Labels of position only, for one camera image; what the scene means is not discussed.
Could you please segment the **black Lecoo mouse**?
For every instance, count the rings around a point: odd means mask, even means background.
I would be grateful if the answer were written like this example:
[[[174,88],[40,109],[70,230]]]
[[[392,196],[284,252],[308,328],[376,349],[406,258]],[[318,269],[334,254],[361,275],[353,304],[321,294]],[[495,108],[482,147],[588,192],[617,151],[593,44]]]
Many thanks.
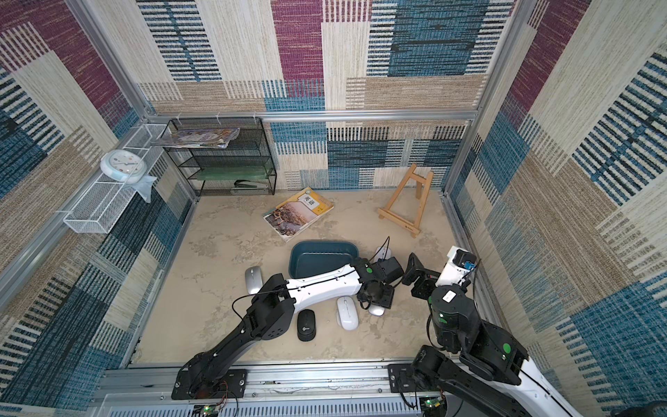
[[[316,337],[316,317],[311,309],[297,314],[297,337],[301,342],[311,342]]]

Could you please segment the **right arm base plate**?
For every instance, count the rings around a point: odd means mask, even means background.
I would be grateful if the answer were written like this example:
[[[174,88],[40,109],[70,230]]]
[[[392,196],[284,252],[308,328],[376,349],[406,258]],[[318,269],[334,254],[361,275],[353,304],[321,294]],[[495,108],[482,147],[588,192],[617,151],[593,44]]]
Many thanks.
[[[433,389],[425,382],[418,382],[413,375],[412,365],[407,362],[389,364],[387,366],[390,391],[394,394],[429,392]]]

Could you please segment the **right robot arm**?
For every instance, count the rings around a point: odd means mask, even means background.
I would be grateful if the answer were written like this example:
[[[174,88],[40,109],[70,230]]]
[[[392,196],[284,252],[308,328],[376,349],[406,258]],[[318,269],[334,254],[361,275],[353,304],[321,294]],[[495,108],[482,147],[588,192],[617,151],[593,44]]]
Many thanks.
[[[454,247],[441,272],[408,257],[402,284],[427,301],[427,336],[406,371],[424,390],[453,394],[488,416],[576,416],[572,406],[538,369],[527,349],[506,329],[484,320],[467,295],[478,265],[474,254]]]

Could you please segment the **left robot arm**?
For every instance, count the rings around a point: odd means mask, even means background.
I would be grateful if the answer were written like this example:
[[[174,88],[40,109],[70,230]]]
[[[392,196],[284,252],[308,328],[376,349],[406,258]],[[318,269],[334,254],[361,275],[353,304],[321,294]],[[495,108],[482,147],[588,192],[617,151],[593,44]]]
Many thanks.
[[[171,398],[208,399],[222,391],[222,379],[253,345],[274,340],[290,328],[295,314],[314,304],[344,296],[356,297],[365,308],[390,309],[393,283],[404,276],[394,257],[378,262],[357,258],[333,271],[300,279],[271,276],[258,293],[250,295],[246,313],[215,347],[198,353],[178,371]]]

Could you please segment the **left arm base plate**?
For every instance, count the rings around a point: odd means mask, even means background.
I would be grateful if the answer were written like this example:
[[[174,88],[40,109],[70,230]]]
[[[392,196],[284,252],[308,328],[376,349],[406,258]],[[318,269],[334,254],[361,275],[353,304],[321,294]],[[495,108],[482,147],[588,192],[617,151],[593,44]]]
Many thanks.
[[[247,369],[232,368],[222,378],[196,385],[190,369],[182,369],[177,374],[170,398],[174,401],[222,399],[223,396],[241,399],[245,393],[247,377]]]

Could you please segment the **silver slim mouse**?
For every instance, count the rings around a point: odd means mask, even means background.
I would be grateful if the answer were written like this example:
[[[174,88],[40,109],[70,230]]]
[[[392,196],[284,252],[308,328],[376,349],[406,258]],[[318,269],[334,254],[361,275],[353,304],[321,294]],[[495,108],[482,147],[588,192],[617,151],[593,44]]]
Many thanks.
[[[245,284],[249,295],[255,295],[262,289],[264,281],[260,266],[253,266],[245,271]]]

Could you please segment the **yellow textbook on table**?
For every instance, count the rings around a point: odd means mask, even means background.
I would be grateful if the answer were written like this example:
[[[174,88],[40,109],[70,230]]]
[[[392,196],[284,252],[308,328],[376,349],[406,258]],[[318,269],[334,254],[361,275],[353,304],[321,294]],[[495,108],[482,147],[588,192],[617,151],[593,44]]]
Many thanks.
[[[267,212],[263,219],[283,241],[288,242],[334,206],[319,192],[307,187]]]

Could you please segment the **magazine on shelf top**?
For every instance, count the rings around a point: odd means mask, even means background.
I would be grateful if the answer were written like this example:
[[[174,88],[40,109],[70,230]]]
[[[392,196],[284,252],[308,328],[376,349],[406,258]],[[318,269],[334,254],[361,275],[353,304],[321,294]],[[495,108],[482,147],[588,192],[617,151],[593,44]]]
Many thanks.
[[[227,149],[240,133],[239,128],[167,131],[149,145],[170,149]]]

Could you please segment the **white round clock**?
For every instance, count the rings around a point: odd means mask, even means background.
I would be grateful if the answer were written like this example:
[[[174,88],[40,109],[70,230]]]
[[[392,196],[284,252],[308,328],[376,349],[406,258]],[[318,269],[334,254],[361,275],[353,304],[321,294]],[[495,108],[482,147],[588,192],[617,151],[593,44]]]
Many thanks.
[[[124,149],[114,149],[104,155],[100,169],[106,177],[126,184],[139,182],[148,171],[140,156]]]

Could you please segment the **teal plastic storage box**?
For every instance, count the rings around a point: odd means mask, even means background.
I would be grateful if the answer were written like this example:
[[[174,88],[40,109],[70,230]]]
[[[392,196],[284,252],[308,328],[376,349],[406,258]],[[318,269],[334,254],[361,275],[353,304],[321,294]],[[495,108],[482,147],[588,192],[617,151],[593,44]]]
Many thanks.
[[[288,274],[308,278],[339,269],[359,257],[359,250],[344,241],[303,241],[292,248]]]

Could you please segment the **small wooden easel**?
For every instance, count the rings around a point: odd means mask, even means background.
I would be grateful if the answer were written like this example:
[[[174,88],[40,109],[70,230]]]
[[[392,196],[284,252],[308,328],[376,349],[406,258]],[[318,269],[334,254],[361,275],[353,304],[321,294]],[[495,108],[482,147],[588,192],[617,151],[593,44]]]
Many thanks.
[[[422,219],[434,180],[432,170],[422,173],[418,170],[418,165],[413,163],[388,202],[377,210],[380,220],[389,220],[408,232],[412,238],[421,233]]]

